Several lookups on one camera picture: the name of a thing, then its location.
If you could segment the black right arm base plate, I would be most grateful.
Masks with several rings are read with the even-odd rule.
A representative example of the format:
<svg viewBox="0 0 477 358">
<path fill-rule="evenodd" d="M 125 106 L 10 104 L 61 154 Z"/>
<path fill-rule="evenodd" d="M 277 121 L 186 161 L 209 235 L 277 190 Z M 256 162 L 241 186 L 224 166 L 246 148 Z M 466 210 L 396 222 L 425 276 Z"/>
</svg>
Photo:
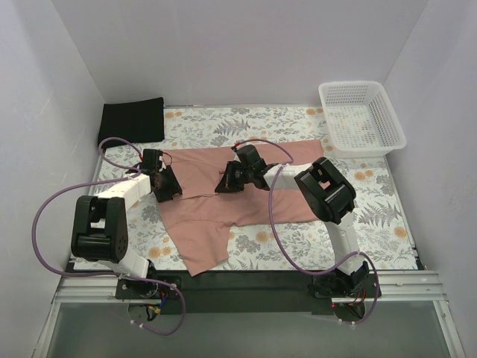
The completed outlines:
<svg viewBox="0 0 477 358">
<path fill-rule="evenodd" d="M 351 283 L 336 274 L 313 276 L 312 282 L 307 285 L 309 293 L 315 298 L 352 298 L 364 295 L 366 298 L 374 298 L 382 295 L 381 289 L 377 288 L 374 274 L 369 274 L 360 283 Z"/>
</svg>

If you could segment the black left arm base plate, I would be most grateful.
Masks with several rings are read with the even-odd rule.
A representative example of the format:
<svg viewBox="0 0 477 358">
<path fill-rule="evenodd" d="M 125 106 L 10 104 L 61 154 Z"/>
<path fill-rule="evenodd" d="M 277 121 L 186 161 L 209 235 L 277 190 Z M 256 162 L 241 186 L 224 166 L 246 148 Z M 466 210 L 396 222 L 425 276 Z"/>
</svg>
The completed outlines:
<svg viewBox="0 0 477 358">
<path fill-rule="evenodd" d="M 139 299 L 178 299 L 178 294 L 170 287 L 142 280 L 120 279 L 116 287 L 115 298 L 120 300 Z"/>
</svg>

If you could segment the pink t shirt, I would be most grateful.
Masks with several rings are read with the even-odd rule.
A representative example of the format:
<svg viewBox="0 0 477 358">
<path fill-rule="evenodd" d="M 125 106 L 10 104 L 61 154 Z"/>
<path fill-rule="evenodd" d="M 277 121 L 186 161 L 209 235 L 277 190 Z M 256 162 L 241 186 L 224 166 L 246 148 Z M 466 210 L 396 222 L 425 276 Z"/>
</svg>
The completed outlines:
<svg viewBox="0 0 477 358">
<path fill-rule="evenodd" d="M 215 193 L 227 162 L 228 147 L 171 150 L 171 165 L 183 194 L 158 205 L 165 229 L 191 276 L 225 261 L 230 228 L 267 224 L 268 192 L 246 185 L 238 193 Z M 275 189 L 274 221 L 311 222 L 316 219 L 297 190 Z"/>
</svg>

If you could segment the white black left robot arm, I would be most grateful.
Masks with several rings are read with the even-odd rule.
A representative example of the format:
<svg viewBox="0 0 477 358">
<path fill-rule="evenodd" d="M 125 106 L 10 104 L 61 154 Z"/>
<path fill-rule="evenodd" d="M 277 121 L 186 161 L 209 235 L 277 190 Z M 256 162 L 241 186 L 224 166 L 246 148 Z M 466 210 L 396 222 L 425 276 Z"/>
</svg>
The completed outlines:
<svg viewBox="0 0 477 358">
<path fill-rule="evenodd" d="M 151 193 L 159 203 L 183 193 L 166 158 L 171 159 L 171 155 L 145 149 L 142 161 L 127 172 L 123 181 L 97 195 L 81 196 L 75 207 L 72 254 L 120 275 L 135 277 L 133 289 L 142 298 L 153 297 L 159 281 L 148 273 L 150 262 L 129 245 L 127 211 Z"/>
</svg>

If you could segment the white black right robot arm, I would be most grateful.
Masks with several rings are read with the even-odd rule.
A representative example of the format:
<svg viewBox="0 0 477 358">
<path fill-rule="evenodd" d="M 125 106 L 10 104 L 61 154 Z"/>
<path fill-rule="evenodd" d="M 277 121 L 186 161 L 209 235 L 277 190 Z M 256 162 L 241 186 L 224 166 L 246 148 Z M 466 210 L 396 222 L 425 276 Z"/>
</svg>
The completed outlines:
<svg viewBox="0 0 477 358">
<path fill-rule="evenodd" d="M 268 191 L 268 217 L 279 249 L 298 271 L 311 276 L 331 276 L 325 287 L 329 294 L 357 295 L 364 289 L 369 265 L 359 251 L 353 227 L 356 191 L 350 182 L 325 157 L 312 163 L 295 165 L 294 159 L 279 164 L 267 164 L 254 145 L 239 142 L 232 147 L 236 158 L 227 163 L 223 176 L 215 188 L 217 193 L 235 193 L 251 183 Z M 274 224 L 273 193 L 275 189 L 298 190 L 314 216 L 325 224 L 335 255 L 335 264 L 322 272 L 299 267 L 286 253 Z"/>
</svg>

